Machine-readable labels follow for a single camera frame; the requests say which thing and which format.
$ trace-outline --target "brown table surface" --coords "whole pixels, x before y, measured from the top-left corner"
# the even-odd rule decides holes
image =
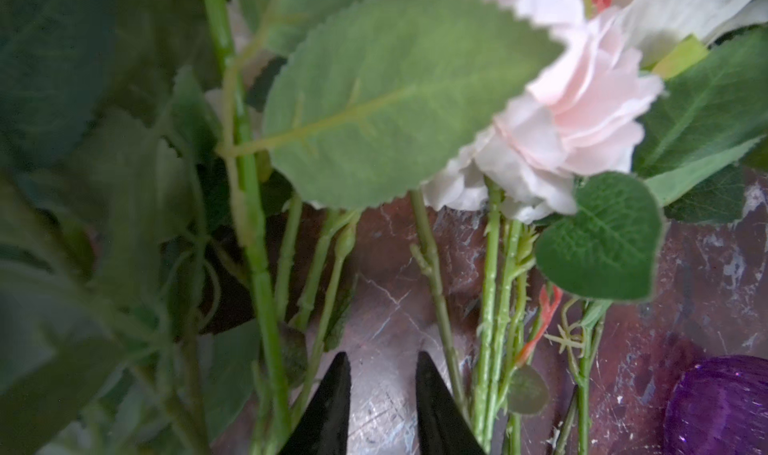
[[[750,175],[742,221],[719,227],[672,223],[659,260],[656,298],[610,309],[592,371],[593,455],[661,454],[664,409],[686,369],[720,354],[768,357],[766,197],[768,180]],[[306,274],[312,234],[319,226],[317,214],[310,212],[296,256],[298,281]],[[480,213],[442,210],[432,213],[431,220],[456,348],[468,375],[475,354],[485,219]],[[409,202],[396,200],[365,212],[358,233],[352,266],[360,278],[340,347],[352,363],[348,453],[418,453],[416,354],[427,350],[444,373],[446,367],[427,280],[408,249],[417,242]],[[321,373],[330,359],[327,354]],[[548,341],[536,351],[533,365],[547,381],[552,401],[525,420],[523,453],[552,451],[547,440],[564,415],[573,386],[566,364],[564,354]],[[216,441],[217,454],[247,453],[253,414],[249,403]]]

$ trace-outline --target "purple object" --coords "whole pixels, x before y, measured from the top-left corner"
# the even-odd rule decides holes
[[[665,455],[768,455],[768,360],[697,364],[677,382],[664,419]]]

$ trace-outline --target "bouquet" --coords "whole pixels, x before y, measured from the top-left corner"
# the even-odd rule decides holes
[[[768,170],[766,0],[7,1],[0,453],[210,453],[253,395],[251,452],[278,453],[339,345],[362,213],[407,196],[478,444],[508,415],[522,452],[546,337],[576,385],[554,453],[577,427],[586,455],[611,305],[654,296],[667,220],[738,220],[742,167]],[[485,219],[471,377],[430,207]],[[219,331],[223,277],[253,317]]]

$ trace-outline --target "white flower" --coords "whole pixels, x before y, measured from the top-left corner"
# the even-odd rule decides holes
[[[643,138],[634,118],[662,83],[638,76],[642,54],[624,47],[617,9],[586,20],[581,0],[495,1],[549,28],[564,52],[422,186],[425,201],[436,209],[477,210],[487,197],[485,175],[506,192],[507,216],[531,222],[553,210],[574,213],[574,176],[630,170]]]
[[[768,21],[768,0],[614,0],[628,43],[652,64],[693,34],[711,44],[739,27]]]

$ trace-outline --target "pale pink rose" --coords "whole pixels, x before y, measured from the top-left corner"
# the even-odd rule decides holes
[[[630,171],[643,139],[634,119],[663,84],[639,75],[642,54],[625,47],[616,9],[586,20],[582,0],[495,1],[549,28],[564,52],[423,184],[425,201],[436,209],[477,210],[487,198],[485,175],[504,189],[507,216],[531,222],[552,211],[575,213],[575,176]]]

